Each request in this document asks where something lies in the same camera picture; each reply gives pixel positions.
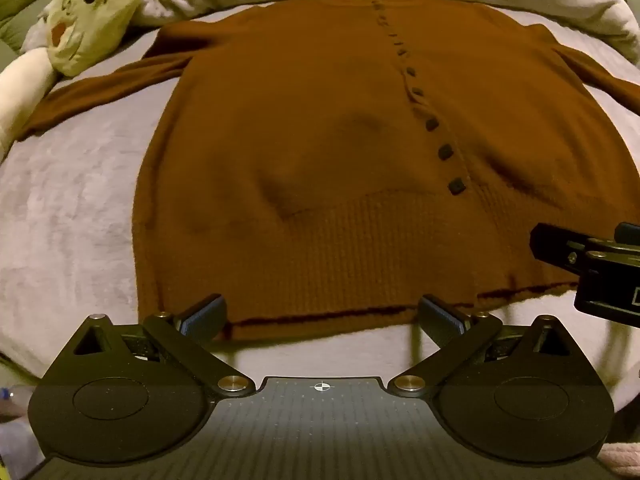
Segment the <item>rust brown knit cardigan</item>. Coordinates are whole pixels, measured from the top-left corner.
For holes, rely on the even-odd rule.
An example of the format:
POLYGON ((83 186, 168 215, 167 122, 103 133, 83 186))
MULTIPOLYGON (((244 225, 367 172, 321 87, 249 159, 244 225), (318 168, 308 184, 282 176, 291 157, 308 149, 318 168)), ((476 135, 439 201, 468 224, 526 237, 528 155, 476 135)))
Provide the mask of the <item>rust brown knit cardigan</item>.
POLYGON ((639 175, 592 96, 639 89, 541 25, 454 0, 290 0, 163 27, 139 62, 55 91, 26 134, 175 79, 132 237, 141 316, 218 294, 232 336, 411 321, 562 292, 549 223, 639 219, 639 175))

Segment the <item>cream plush face pillow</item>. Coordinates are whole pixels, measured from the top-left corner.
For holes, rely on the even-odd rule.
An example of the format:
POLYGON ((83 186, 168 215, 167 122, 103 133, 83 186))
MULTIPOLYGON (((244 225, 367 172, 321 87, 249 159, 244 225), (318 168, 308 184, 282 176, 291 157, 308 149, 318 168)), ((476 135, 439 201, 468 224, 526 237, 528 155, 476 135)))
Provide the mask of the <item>cream plush face pillow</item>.
POLYGON ((9 153, 27 119, 59 76, 72 78, 120 44, 141 0, 52 0, 44 45, 1 71, 1 155, 9 153))

